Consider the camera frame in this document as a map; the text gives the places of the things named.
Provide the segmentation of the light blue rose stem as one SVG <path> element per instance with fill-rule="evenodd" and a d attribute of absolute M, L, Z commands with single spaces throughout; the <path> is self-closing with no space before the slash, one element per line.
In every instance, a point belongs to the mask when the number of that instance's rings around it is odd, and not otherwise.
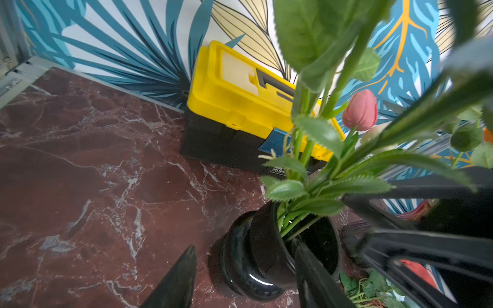
<path fill-rule="evenodd" d="M 344 272 L 339 278 L 344 293 L 356 307 L 408 307 L 403 293 L 375 270 L 359 281 Z"/>

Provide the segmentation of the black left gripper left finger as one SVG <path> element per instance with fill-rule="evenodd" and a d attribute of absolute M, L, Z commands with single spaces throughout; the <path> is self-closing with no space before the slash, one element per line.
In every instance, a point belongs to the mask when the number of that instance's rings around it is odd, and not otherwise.
<path fill-rule="evenodd" d="M 189 246 L 140 307 L 191 307 L 196 271 L 196 250 Z"/>

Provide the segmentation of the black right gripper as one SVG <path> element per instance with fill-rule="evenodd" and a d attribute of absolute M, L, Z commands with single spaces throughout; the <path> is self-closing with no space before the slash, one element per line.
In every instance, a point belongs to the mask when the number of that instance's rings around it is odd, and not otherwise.
<path fill-rule="evenodd" d="M 391 198 L 437 199 L 420 223 L 407 222 L 372 205 Z M 421 307 L 492 306 L 492 171 L 459 169 L 394 182 L 386 193 L 347 195 L 343 202 L 374 228 L 358 244 L 367 264 Z M 448 298 L 404 265 L 438 269 L 453 296 Z"/>

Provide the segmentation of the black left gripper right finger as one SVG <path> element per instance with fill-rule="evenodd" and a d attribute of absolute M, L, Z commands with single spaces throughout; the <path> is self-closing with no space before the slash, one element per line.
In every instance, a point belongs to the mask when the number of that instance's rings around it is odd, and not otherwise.
<path fill-rule="evenodd" d="M 305 243 L 295 241 L 295 271 L 301 307 L 355 307 Z"/>

